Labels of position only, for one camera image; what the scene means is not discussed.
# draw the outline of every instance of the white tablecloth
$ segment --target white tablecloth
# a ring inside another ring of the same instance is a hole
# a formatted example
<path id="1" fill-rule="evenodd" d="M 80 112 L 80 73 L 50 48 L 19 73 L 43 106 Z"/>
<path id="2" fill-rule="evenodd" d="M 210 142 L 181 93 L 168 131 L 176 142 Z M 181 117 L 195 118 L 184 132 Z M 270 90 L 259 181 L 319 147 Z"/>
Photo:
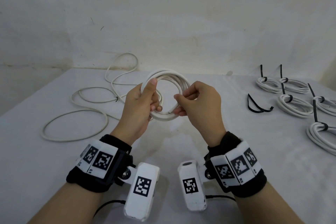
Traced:
<path id="1" fill-rule="evenodd" d="M 120 71 L 111 72 L 114 76 Z M 133 72 L 119 81 L 141 83 L 147 72 Z M 103 79 L 104 71 L 70 69 L 34 95 L 0 117 L 0 222 L 25 223 L 64 184 L 67 173 L 85 146 L 108 134 L 117 124 L 110 118 L 108 127 L 90 139 L 56 143 L 43 140 L 39 133 L 45 122 L 70 110 L 78 109 L 70 100 L 76 90 L 90 86 L 110 87 Z M 253 76 L 186 74 L 190 82 L 203 81 L 216 88 L 222 97 L 222 115 L 227 130 L 248 141 L 258 157 L 268 180 L 305 223 L 336 223 L 336 158 L 313 144 L 306 136 L 306 127 L 313 122 L 299 119 L 280 110 L 275 101 L 278 94 L 258 88 Z M 336 92 L 311 80 L 316 95 L 336 99 Z M 126 93 L 131 86 L 116 86 Z M 164 109 L 174 105 L 175 86 L 159 82 L 165 96 Z M 255 114 L 247 109 L 247 93 L 261 106 L 274 106 L 271 113 Z M 84 92 L 95 100 L 111 97 L 107 90 Z M 311 94 L 296 94 L 312 99 Z M 82 103 L 121 115 L 123 104 L 109 102 Z M 318 111 L 318 118 L 336 124 L 336 117 Z M 53 136 L 78 137 L 98 130 L 103 116 L 95 112 L 77 112 L 50 125 Z M 145 134 L 132 149 L 135 164 L 147 162 L 160 167 L 149 223 L 242 223 L 236 204 L 227 199 L 211 199 L 201 213 L 189 212 L 185 206 L 177 167 L 182 161 L 202 162 L 206 144 L 187 117 L 173 121 L 152 121 Z M 206 194 L 222 193 L 215 181 L 205 184 Z M 103 202 L 126 199 L 129 186 L 113 185 Z M 106 206 L 95 217 L 96 223 L 134 223 L 123 215 L 121 205 Z"/>

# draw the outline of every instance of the black cable tie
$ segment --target black cable tie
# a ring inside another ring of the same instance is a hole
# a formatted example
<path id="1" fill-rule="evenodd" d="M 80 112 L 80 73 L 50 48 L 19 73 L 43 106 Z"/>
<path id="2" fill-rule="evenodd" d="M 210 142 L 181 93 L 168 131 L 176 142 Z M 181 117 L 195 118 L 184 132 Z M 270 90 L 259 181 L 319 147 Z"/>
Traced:
<path id="1" fill-rule="evenodd" d="M 309 84 L 309 83 L 308 83 L 308 86 L 309 86 L 309 88 L 310 88 L 310 91 L 311 91 L 311 93 L 312 93 L 313 97 L 315 97 L 314 91 L 313 91 L 313 89 L 311 88 L 311 86 L 310 86 L 310 84 Z"/>
<path id="2" fill-rule="evenodd" d="M 249 98 L 252 100 L 252 102 L 254 103 L 254 105 L 260 110 L 260 111 L 256 111 L 253 110 L 250 105 L 249 105 Z M 273 110 L 273 106 L 271 106 L 271 108 L 269 110 L 265 110 L 263 108 L 261 108 L 260 106 L 257 105 L 257 103 L 253 100 L 253 98 L 251 97 L 250 94 L 247 94 L 247 107 L 249 108 L 250 111 L 254 112 L 254 113 L 262 113 L 262 112 L 271 112 Z"/>
<path id="3" fill-rule="evenodd" d="M 316 100 L 315 99 L 313 99 L 313 110 L 314 110 L 314 120 L 315 120 L 315 122 L 318 122 L 317 121 L 317 111 L 316 111 Z"/>
<path id="4" fill-rule="evenodd" d="M 281 83 L 281 87 L 282 87 L 282 94 L 286 95 L 285 87 L 284 87 L 284 84 L 283 84 L 283 83 Z"/>
<path id="5" fill-rule="evenodd" d="M 287 103 L 292 102 L 292 100 L 293 100 L 293 96 L 292 96 L 292 95 L 289 95 L 289 100 L 287 101 Z"/>
<path id="6" fill-rule="evenodd" d="M 322 131 L 328 130 L 329 126 L 324 122 L 321 122 L 321 123 L 324 125 L 324 129 L 322 129 Z"/>

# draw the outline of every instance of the hand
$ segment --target hand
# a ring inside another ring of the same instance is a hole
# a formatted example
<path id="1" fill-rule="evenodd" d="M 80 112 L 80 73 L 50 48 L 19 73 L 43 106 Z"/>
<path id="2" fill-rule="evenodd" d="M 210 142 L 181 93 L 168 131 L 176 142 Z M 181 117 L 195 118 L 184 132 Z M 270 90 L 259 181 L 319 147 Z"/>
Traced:
<path id="1" fill-rule="evenodd" d="M 162 111 L 156 93 L 156 78 L 151 79 L 141 94 L 141 84 L 130 90 L 126 96 L 123 114 L 110 135 L 132 145 L 146 131 L 151 117 L 149 112 Z"/>
<path id="2" fill-rule="evenodd" d="M 194 82 L 183 95 L 176 94 L 174 98 L 180 105 L 174 113 L 188 116 L 208 146 L 219 145 L 226 130 L 221 114 L 221 96 L 215 88 L 203 82 Z"/>

